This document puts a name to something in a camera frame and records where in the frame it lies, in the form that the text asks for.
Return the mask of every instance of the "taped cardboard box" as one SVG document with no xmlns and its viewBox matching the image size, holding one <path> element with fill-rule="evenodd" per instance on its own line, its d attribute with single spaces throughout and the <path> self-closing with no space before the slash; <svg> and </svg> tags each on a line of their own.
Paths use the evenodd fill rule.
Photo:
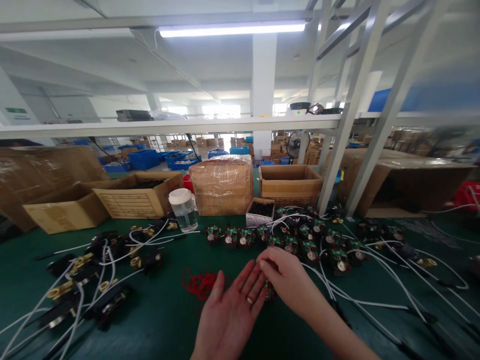
<svg viewBox="0 0 480 360">
<path fill-rule="evenodd" d="M 250 155 L 222 155 L 190 167 L 200 216 L 244 215 L 254 196 Z"/>
<path fill-rule="evenodd" d="M 78 182 L 31 201 L 23 208 L 47 234 L 95 228 L 109 218 L 109 213 L 92 189 L 116 182 Z"/>
<path fill-rule="evenodd" d="M 260 194 L 276 206 L 317 205 L 323 179 L 307 165 L 260 166 Z"/>
<path fill-rule="evenodd" d="M 367 149 L 346 149 L 338 198 L 346 202 Z M 418 218 L 439 211 L 474 166 L 383 149 L 356 208 L 363 218 Z"/>
<path fill-rule="evenodd" d="M 134 172 L 93 191 L 113 219 L 157 219 L 172 211 L 169 194 L 184 188 L 179 171 Z M 153 188 L 135 189 L 139 183 L 164 180 Z"/>
<path fill-rule="evenodd" d="M 0 212 L 24 233 L 37 224 L 23 208 L 76 182 L 109 176 L 89 146 L 0 148 Z"/>
</svg>

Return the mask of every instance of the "column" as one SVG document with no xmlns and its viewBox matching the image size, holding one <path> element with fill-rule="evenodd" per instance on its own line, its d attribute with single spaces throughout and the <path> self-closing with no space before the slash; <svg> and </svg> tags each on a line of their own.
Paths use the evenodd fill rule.
<svg viewBox="0 0 480 360">
<path fill-rule="evenodd" d="M 277 34 L 253 34 L 253 74 L 250 107 L 253 117 L 272 116 L 275 89 L 275 64 L 277 60 Z M 262 152 L 270 154 L 271 131 L 253 132 L 255 160 L 262 159 Z"/>
</svg>

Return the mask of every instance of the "fluorescent light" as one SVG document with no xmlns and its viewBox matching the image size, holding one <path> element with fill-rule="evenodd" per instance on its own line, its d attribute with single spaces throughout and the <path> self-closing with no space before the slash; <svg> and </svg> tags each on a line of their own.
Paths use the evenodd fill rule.
<svg viewBox="0 0 480 360">
<path fill-rule="evenodd" d="M 34 40 L 133 38 L 128 27 L 0 33 L 0 43 Z"/>
<path fill-rule="evenodd" d="M 269 21 L 238 24 L 171 26 L 158 29 L 163 38 L 200 37 L 216 35 L 270 34 L 302 32 L 305 21 Z"/>
</svg>

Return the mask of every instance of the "open cardboard box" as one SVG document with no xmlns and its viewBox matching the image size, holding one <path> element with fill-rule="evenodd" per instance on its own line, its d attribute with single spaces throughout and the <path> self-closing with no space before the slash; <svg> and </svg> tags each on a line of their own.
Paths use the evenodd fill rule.
<svg viewBox="0 0 480 360">
<path fill-rule="evenodd" d="M 271 211 L 271 216 L 264 216 L 264 215 L 258 215 L 258 214 L 250 213 L 250 209 L 252 208 L 253 203 L 273 204 L 273 209 Z M 248 209 L 246 210 L 246 215 L 245 215 L 246 225 L 248 227 L 259 226 L 259 225 L 263 225 L 263 224 L 272 222 L 274 220 L 274 214 L 275 214 L 275 200 L 262 199 L 262 198 L 259 198 L 259 197 L 254 197 L 250 201 L 250 205 L 248 205 Z"/>
<path fill-rule="evenodd" d="M 307 165 L 260 166 L 260 195 L 277 206 L 317 204 L 323 178 Z"/>
<path fill-rule="evenodd" d="M 346 202 L 368 149 L 346 149 L 340 168 L 344 178 L 338 198 Z M 363 218 L 419 218 L 439 211 L 474 166 L 383 149 L 360 198 Z"/>
<path fill-rule="evenodd" d="M 78 182 L 31 201 L 23 208 L 47 234 L 95 228 L 109 217 L 109 213 L 92 189 L 115 182 Z"/>
<path fill-rule="evenodd" d="M 130 189 L 138 183 L 165 180 L 148 189 Z M 107 188 L 94 188 L 113 219 L 157 219 L 172 211 L 169 194 L 184 188 L 179 171 L 134 172 L 117 179 Z"/>
</svg>

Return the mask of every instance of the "white pillar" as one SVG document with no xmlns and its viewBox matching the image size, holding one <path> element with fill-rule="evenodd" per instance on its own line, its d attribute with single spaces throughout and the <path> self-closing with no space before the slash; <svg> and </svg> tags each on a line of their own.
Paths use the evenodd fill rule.
<svg viewBox="0 0 480 360">
<path fill-rule="evenodd" d="M 148 105 L 150 105 L 150 110 L 162 110 L 162 103 L 160 102 L 159 96 L 154 93 L 146 93 L 146 99 L 148 101 Z"/>
<path fill-rule="evenodd" d="M 277 60 L 277 34 L 253 34 L 253 75 L 251 79 L 250 107 L 253 117 L 272 116 L 275 89 L 275 64 Z M 253 149 L 256 160 L 270 153 L 271 131 L 253 132 Z"/>
<path fill-rule="evenodd" d="M 0 67 L 0 122 L 3 125 L 35 125 L 39 124 L 32 109 Z"/>
</svg>

